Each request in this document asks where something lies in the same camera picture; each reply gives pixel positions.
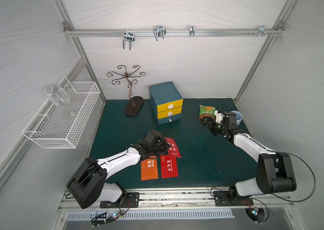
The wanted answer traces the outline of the horizontal aluminium rail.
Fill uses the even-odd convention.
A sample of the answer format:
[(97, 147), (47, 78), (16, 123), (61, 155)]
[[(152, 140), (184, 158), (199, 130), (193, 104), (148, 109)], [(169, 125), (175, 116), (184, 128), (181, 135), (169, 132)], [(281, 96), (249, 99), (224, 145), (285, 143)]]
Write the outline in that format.
[[(250, 36), (248, 33), (255, 33), (258, 28), (254, 29), (198, 29), (195, 28), (194, 37), (237, 37)], [(265, 29), (273, 36), (282, 36), (285, 30)], [(65, 31), (66, 37), (124, 37), (126, 32), (132, 32), (135, 37), (154, 37), (152, 29), (74, 29)], [(184, 29), (166, 29), (164, 37), (190, 37), (189, 28)]]

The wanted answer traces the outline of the teal bottom drawer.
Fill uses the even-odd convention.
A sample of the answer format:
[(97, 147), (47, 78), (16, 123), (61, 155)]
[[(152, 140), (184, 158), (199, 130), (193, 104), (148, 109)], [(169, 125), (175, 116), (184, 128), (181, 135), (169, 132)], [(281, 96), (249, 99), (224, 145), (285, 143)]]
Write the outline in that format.
[(172, 115), (170, 117), (165, 117), (165, 118), (162, 118), (162, 119), (158, 119), (157, 124), (158, 125), (168, 124), (168, 123), (180, 120), (180, 118), (181, 118), (181, 114)]

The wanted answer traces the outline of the orange postcard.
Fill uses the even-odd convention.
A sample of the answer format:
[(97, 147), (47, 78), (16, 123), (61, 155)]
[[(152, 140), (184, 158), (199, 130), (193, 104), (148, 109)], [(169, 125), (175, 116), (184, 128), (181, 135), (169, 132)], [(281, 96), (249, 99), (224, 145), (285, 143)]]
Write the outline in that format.
[(158, 164), (157, 157), (151, 156), (141, 162), (141, 180), (158, 179)]

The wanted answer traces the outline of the double metal hook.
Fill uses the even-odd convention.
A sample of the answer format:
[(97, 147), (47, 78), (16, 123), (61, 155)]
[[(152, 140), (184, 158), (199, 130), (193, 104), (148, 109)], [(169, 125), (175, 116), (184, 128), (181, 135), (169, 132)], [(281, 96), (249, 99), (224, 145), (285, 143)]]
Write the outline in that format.
[(135, 35), (132, 32), (126, 32), (123, 39), (123, 49), (126, 48), (126, 44), (129, 46), (129, 50), (132, 48), (132, 44), (135, 41)]

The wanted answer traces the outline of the red postcard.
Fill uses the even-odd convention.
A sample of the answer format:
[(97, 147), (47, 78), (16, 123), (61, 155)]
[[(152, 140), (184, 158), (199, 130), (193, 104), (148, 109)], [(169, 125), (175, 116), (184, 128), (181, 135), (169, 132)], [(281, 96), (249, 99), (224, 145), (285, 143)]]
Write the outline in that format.
[(182, 158), (175, 140), (173, 138), (167, 138), (167, 137), (165, 137), (165, 140), (170, 145), (169, 149), (167, 150), (169, 156), (173, 158)]
[(161, 160), (161, 177), (173, 178), (178, 177), (177, 160), (169, 155), (160, 156)]

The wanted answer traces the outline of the green snack packet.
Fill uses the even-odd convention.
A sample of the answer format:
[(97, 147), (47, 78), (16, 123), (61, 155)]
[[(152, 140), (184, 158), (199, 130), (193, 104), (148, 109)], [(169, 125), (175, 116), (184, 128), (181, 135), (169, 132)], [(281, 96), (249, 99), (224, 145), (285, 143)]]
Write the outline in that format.
[(216, 117), (215, 112), (216, 112), (215, 107), (200, 105), (199, 106), (199, 119), (203, 119), (205, 117), (215, 118)]

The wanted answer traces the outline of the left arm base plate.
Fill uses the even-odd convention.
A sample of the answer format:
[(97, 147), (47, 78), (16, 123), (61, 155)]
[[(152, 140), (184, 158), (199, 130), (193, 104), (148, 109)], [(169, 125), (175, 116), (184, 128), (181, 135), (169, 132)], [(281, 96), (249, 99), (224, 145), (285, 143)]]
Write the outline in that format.
[(101, 201), (100, 208), (138, 208), (140, 194), (138, 192), (130, 192), (122, 194), (116, 202)]

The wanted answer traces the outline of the small metal clip hook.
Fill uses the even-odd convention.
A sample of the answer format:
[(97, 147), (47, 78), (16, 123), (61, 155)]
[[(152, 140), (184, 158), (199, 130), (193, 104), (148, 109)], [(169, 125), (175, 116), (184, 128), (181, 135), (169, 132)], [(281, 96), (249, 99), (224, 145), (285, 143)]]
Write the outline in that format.
[(192, 25), (189, 28), (189, 36), (194, 37), (195, 36), (195, 27)]

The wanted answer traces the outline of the teal drawer cabinet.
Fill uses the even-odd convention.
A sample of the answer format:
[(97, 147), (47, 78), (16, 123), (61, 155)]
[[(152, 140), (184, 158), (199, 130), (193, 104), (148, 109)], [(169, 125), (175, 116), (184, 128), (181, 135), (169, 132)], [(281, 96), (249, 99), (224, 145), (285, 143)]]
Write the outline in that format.
[(171, 101), (183, 99), (173, 82), (166, 82), (149, 87), (151, 109), (156, 122), (157, 106)]

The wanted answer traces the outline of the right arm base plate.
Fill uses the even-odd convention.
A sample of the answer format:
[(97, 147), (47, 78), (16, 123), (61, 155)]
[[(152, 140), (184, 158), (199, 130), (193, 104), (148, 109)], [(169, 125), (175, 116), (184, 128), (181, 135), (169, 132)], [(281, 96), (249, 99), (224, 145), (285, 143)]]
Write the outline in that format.
[(211, 195), (214, 198), (215, 206), (217, 207), (245, 207), (253, 206), (254, 202), (249, 197), (235, 196), (232, 192), (229, 191), (213, 191)]

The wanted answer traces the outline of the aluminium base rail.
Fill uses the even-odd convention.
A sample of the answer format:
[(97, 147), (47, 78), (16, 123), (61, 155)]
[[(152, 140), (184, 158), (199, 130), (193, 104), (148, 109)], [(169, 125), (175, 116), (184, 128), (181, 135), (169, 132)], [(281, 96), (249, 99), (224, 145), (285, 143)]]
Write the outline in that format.
[[(127, 189), (129, 193), (139, 193), (139, 206), (137, 209), (216, 209), (215, 191), (227, 191), (227, 187), (174, 187), (174, 188), (139, 188)], [(289, 198), (287, 193), (281, 193), (280, 198), (274, 195), (254, 195), (254, 205), (262, 207), (266, 204), (269, 208), (293, 208), (294, 203), (284, 201)]]

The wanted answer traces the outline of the brown metal jewelry stand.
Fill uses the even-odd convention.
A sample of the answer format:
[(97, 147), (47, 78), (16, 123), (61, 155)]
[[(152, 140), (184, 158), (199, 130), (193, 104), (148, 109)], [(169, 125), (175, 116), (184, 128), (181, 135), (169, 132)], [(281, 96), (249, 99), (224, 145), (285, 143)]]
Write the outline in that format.
[(129, 101), (124, 108), (125, 115), (133, 117), (137, 115), (144, 104), (144, 99), (141, 96), (133, 96), (133, 86), (138, 83), (138, 78), (146, 76), (145, 72), (138, 72), (140, 70), (140, 65), (134, 65), (132, 67), (133, 72), (127, 70), (125, 65), (118, 65), (118, 70), (124, 70), (124, 73), (118, 73), (115, 71), (110, 71), (106, 74), (107, 77), (112, 78), (114, 75), (119, 75), (118, 78), (112, 80), (113, 85), (119, 85), (122, 79), (125, 79), (128, 83), (128, 98)]

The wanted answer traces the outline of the light blue mug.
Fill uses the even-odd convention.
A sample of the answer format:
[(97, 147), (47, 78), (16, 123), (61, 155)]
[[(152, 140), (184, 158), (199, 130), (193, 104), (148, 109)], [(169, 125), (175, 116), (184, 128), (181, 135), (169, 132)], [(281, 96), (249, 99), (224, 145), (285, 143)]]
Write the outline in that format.
[(236, 115), (236, 123), (239, 126), (243, 119), (242, 114), (239, 111), (232, 111), (232, 113), (234, 113)]

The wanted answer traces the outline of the clear wine glass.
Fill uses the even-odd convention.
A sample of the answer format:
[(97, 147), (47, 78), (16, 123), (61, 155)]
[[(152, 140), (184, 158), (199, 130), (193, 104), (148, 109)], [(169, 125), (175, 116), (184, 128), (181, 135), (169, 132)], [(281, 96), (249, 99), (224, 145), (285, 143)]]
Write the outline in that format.
[(48, 87), (45, 93), (54, 105), (66, 108), (71, 117), (75, 116), (73, 110), (70, 109), (71, 98), (60, 85), (52, 85)]

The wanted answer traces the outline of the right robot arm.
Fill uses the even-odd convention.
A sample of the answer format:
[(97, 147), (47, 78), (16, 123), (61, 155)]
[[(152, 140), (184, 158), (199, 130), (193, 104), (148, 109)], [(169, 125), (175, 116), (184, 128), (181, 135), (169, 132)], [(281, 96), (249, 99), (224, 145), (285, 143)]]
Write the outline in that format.
[(229, 198), (292, 192), (297, 188), (295, 174), (288, 153), (276, 152), (256, 141), (238, 128), (233, 112), (219, 113), (219, 119), (206, 115), (200, 123), (213, 135), (222, 135), (230, 143), (245, 151), (257, 163), (256, 176), (237, 182), (229, 188)]

